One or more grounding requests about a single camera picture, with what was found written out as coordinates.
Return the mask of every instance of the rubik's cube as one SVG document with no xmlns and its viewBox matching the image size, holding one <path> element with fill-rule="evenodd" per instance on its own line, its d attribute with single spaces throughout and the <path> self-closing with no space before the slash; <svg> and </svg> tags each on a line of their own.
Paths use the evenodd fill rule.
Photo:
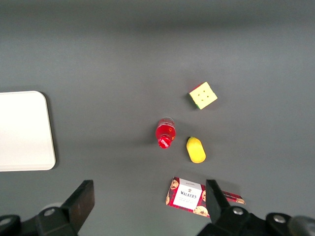
<svg viewBox="0 0 315 236">
<path fill-rule="evenodd" d="M 218 98 L 207 82 L 200 84 L 193 91 L 191 91 L 189 95 L 199 109 L 205 108 Z"/>
</svg>

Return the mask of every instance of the red bottle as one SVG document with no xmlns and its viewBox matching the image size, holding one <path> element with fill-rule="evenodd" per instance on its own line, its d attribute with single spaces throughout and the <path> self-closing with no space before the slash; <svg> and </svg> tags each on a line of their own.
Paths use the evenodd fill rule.
<svg viewBox="0 0 315 236">
<path fill-rule="evenodd" d="M 161 148 L 169 148 L 175 139 L 175 123 L 170 117 L 162 118 L 157 125 L 156 137 L 158 145 Z"/>
</svg>

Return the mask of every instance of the white board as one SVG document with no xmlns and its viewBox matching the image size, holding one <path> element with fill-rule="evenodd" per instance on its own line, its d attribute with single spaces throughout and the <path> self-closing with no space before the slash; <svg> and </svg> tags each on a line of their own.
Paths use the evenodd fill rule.
<svg viewBox="0 0 315 236">
<path fill-rule="evenodd" d="M 55 163 L 44 95 L 0 93 L 0 171 L 49 170 Z"/>
</svg>

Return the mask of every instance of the gray table surface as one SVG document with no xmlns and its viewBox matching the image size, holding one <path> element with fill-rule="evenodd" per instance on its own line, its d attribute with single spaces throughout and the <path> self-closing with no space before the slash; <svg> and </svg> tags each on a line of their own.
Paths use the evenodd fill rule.
<svg viewBox="0 0 315 236">
<path fill-rule="evenodd" d="M 80 235 L 192 236 L 208 219 L 165 205 L 173 176 L 245 208 L 315 218 L 314 1 L 1 1 L 0 92 L 45 94 L 57 164 L 0 173 L 0 215 L 26 220 L 93 179 Z M 218 100 L 187 92 L 208 81 Z M 174 118 L 163 150 L 154 132 Z M 187 137 L 207 153 L 194 164 Z"/>
</svg>

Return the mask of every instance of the red cardboard box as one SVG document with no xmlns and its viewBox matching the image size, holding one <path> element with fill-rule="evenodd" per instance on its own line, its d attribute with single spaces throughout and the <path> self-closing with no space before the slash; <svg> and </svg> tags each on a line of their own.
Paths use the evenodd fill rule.
<svg viewBox="0 0 315 236">
<path fill-rule="evenodd" d="M 245 204 L 241 196 L 223 191 L 230 202 Z M 182 178 L 174 177 L 166 196 L 166 205 L 198 215 L 210 217 L 206 208 L 206 187 Z"/>
</svg>

